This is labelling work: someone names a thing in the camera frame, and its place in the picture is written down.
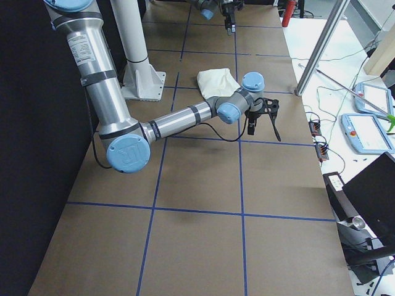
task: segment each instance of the white cloth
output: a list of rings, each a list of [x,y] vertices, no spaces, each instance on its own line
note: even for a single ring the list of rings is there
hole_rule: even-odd
[[[227,68],[201,71],[197,74],[197,83],[204,99],[230,97],[240,87]]]

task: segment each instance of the black curtain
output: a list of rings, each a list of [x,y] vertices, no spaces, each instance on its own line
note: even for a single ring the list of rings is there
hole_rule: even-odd
[[[98,4],[120,70],[112,9],[108,0]],[[144,0],[139,5],[143,15]],[[90,134],[78,69],[43,2],[2,1],[0,28],[0,295],[26,295]]]

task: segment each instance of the red cylinder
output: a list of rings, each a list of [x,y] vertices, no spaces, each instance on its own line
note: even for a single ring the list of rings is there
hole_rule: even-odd
[[[295,6],[296,6],[296,1],[288,0],[283,17],[283,23],[282,23],[284,28],[288,27],[289,20],[291,19],[295,10]]]

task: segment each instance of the blue joint cap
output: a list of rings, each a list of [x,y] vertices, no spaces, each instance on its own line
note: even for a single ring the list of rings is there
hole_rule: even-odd
[[[221,104],[217,110],[217,114],[223,122],[229,125],[237,121],[241,116],[240,109],[236,105],[228,102]]]
[[[209,9],[202,9],[202,11],[200,11],[200,14],[203,15],[206,20],[210,20],[214,16],[214,13]]]
[[[107,160],[121,173],[135,173],[146,166],[151,150],[145,138],[137,134],[124,134],[113,140],[107,148]]]
[[[62,12],[79,12],[92,4],[93,0],[44,0],[46,4]]]
[[[258,72],[249,72],[244,75],[242,81],[243,88],[252,93],[263,91],[265,88],[265,80],[262,74]]]

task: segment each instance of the black monitor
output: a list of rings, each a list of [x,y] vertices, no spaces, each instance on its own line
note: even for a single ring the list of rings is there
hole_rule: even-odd
[[[395,158],[385,152],[343,186],[383,245],[395,244]]]

